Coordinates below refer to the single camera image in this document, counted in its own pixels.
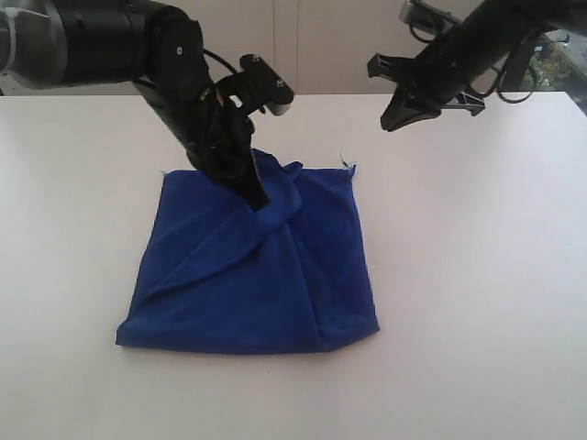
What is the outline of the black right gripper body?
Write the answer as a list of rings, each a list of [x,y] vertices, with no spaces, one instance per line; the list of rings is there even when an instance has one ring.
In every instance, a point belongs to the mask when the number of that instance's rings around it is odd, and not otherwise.
[[[475,8],[457,26],[435,31],[416,55],[403,89],[443,107],[527,38],[524,8]]]

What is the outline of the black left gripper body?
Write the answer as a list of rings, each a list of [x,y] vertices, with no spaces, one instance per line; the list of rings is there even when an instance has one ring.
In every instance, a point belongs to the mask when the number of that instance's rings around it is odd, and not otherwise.
[[[137,89],[182,144],[194,168],[216,183],[254,183],[250,143],[253,126],[232,94],[250,103],[243,71],[214,81],[207,68],[151,73]]]

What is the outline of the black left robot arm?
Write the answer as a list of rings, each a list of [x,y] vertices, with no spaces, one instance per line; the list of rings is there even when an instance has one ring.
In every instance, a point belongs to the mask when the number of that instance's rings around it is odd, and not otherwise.
[[[156,1],[4,1],[1,72],[32,89],[133,84],[192,166],[260,210],[269,196],[251,151],[250,115],[266,105],[271,68],[215,81],[200,24]]]

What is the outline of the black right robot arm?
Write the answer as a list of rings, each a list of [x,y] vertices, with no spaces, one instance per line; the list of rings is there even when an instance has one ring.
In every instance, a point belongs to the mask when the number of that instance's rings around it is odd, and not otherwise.
[[[375,54],[367,64],[369,77],[395,85],[380,118],[387,132],[435,119],[449,109],[476,116],[487,97],[503,92],[505,66],[523,45],[558,29],[586,33],[583,1],[489,0],[462,20],[424,1],[406,1],[400,18],[411,32],[422,30],[429,37],[413,58]],[[497,70],[491,88],[474,90],[473,83],[498,61],[505,66]]]

